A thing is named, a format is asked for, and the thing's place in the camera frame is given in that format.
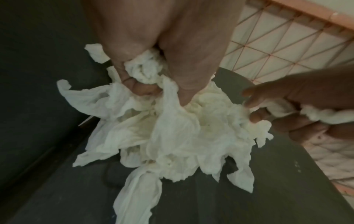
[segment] white wall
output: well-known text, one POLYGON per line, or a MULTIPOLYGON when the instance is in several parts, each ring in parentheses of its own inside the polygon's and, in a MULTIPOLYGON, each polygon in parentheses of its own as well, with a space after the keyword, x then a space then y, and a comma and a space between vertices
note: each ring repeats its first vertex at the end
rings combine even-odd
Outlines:
POLYGON ((308 0, 354 17, 354 0, 308 0))

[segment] human hand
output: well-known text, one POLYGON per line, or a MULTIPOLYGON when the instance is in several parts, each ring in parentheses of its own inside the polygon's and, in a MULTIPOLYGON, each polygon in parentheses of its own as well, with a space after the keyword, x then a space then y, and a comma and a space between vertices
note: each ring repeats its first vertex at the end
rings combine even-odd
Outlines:
MULTIPOLYGON (((250 96, 245 106, 252 108, 265 100, 286 99, 299 108, 301 104, 320 109, 354 109, 354 66, 342 66, 326 70, 290 75, 273 82, 266 82, 243 91, 250 96)), ((266 119, 270 113, 261 108, 250 115, 254 123, 266 119)), ((354 140, 354 123, 328 125, 312 122, 299 113, 275 119, 273 128, 288 132, 296 142, 304 143, 321 133, 339 139, 354 140)))
POLYGON ((219 67, 245 0, 82 0, 87 17, 122 83, 137 95, 161 92, 139 83, 124 62, 158 45, 178 84, 181 105, 219 67))

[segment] chair backrest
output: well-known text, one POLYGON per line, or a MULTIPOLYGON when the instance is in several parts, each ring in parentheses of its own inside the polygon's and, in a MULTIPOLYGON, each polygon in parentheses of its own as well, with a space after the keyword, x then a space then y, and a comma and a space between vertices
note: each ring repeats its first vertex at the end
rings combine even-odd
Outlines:
POLYGON ((0 1, 0 188, 87 116, 59 94, 109 83, 84 50, 96 43, 80 1, 0 1))

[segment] hand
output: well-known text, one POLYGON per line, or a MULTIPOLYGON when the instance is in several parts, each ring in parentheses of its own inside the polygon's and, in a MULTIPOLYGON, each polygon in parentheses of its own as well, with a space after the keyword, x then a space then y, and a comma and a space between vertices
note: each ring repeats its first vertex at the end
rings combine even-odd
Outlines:
MULTIPOLYGON (((320 109, 354 109, 354 66, 342 66, 326 70, 290 75, 273 82, 266 82, 243 91, 250 96, 245 106, 252 108, 264 100, 286 99, 296 107, 301 104, 320 109)), ((265 108, 253 112, 250 120, 254 123, 269 116, 265 108)), ((329 136, 354 140, 354 123, 329 126, 312 122, 305 116, 292 114, 273 121, 273 128, 289 132, 289 137, 299 143, 326 133, 329 136)))
POLYGON ((82 2, 123 84, 137 95, 160 93, 157 85, 131 78, 124 67, 124 62, 157 44, 184 106, 219 67, 245 0, 82 2))

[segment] balled tissue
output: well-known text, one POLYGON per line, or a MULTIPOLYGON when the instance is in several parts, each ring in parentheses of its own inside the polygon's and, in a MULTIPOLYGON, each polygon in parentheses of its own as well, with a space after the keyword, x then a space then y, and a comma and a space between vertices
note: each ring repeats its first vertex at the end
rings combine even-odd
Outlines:
MULTIPOLYGON (((109 60, 100 44, 85 49, 99 63, 109 60)), ((262 147, 266 139, 273 138, 268 133, 269 121, 251 123, 250 110, 233 104, 213 81, 188 105, 180 106, 178 86, 165 76, 166 62, 155 49, 126 62, 125 67, 131 77, 156 83, 163 93, 157 97, 134 95, 121 83, 113 66, 107 68, 110 85, 75 91, 66 80, 57 82, 71 106, 101 119, 89 137, 86 152, 77 156, 73 166, 107 159, 120 151, 120 162, 136 168, 114 202, 116 224, 147 224, 162 193, 162 178, 185 180, 199 167, 218 182, 227 156, 238 167, 227 178, 252 193, 250 153, 256 143, 262 147)))

